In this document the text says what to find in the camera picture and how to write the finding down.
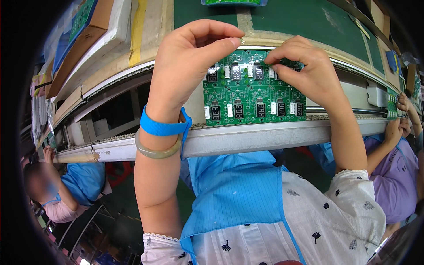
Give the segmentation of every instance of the printed circuit board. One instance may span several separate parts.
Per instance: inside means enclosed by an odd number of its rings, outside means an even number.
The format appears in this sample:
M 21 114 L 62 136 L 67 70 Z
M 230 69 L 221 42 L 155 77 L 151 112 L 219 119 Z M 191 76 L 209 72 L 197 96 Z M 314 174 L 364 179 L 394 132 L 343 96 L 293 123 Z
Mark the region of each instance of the printed circuit board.
M 387 119 L 395 120 L 397 119 L 398 110 L 396 107 L 397 100 L 399 95 L 393 89 L 387 88 Z
M 236 50 L 209 68 L 203 80 L 207 125 L 306 119 L 306 97 L 263 62 L 267 53 Z M 298 72 L 304 67 L 287 59 L 280 63 Z

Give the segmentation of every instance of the purple t-shirt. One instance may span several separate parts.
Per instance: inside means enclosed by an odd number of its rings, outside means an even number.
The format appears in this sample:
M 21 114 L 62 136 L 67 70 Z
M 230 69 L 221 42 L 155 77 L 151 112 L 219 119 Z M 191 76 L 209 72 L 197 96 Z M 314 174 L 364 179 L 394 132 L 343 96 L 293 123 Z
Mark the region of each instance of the purple t-shirt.
M 368 138 L 367 155 L 380 144 Z M 418 159 L 407 141 L 400 141 L 398 147 L 401 151 L 397 147 L 390 151 L 369 178 L 374 183 L 375 200 L 386 214 L 386 224 L 405 220 L 415 212 L 417 204 Z

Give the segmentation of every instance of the blue wristband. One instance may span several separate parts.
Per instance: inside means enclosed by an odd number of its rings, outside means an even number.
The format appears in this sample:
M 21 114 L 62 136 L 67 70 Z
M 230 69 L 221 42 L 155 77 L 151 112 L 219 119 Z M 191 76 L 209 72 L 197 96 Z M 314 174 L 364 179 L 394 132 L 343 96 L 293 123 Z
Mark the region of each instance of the blue wristband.
M 181 113 L 183 114 L 186 120 L 184 123 L 183 122 L 159 123 L 154 120 L 151 120 L 149 116 L 147 116 L 146 106 L 144 106 L 143 114 L 141 115 L 141 118 L 140 118 L 140 126 L 148 134 L 152 134 L 156 136 L 170 136 L 170 135 L 176 135 L 176 134 L 182 133 L 183 134 L 182 145 L 181 145 L 181 158 L 182 158 L 184 142 L 187 138 L 188 130 L 190 129 L 192 125 L 192 120 L 185 112 L 184 107 L 181 107 Z

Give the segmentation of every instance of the lace cuff trim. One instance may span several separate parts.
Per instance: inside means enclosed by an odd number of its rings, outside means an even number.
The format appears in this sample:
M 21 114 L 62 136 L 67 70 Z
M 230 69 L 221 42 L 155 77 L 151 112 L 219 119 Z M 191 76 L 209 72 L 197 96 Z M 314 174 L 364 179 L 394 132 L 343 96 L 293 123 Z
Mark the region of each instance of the lace cuff trim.
M 145 236 L 148 236 L 148 237 L 158 237 L 158 238 L 167 239 L 167 240 L 171 240 L 171 241 L 175 241 L 175 242 L 180 242 L 180 240 L 177 239 L 177 238 L 167 237 L 165 235 L 160 235 L 160 234 L 144 233 L 143 234 L 143 237 L 145 237 Z
M 368 171 L 366 169 L 361 169 L 361 170 L 345 169 L 345 170 L 342 170 L 339 173 L 335 174 L 334 177 L 337 177 L 338 175 L 340 175 L 341 173 L 344 173 L 344 172 L 349 172 L 349 173 L 361 172 L 361 173 L 364 173 L 364 174 L 366 174 L 368 176 Z

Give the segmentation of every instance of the hand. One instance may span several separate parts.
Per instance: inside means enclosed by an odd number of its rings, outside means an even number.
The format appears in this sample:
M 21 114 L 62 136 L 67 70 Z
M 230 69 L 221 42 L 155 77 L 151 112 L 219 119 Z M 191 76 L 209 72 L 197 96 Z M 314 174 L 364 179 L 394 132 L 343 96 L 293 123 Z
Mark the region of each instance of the hand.
M 174 110 L 179 114 L 209 67 L 238 48 L 244 35 L 236 26 L 207 19 L 169 33 L 156 55 L 146 106 L 149 117 Z
M 404 112 L 408 112 L 410 109 L 414 109 L 411 101 L 408 99 L 404 92 L 400 93 L 396 106 L 398 109 Z
M 44 154 L 44 162 L 53 165 L 53 158 L 54 158 L 55 152 L 50 147 L 50 145 L 44 147 L 43 154 Z
M 300 61 L 305 67 L 296 72 L 279 64 L 282 58 Z M 269 52 L 264 62 L 274 64 L 272 68 L 282 80 L 325 109 L 337 110 L 343 105 L 350 106 L 327 53 L 312 46 L 306 38 L 295 36 L 286 40 L 280 47 Z
M 390 121 L 386 126 L 386 137 L 384 142 L 394 148 L 398 143 L 403 134 L 403 128 L 400 126 L 400 119 Z
M 401 118 L 399 127 L 403 129 L 402 137 L 408 136 L 411 133 L 411 127 L 409 126 L 409 119 Z

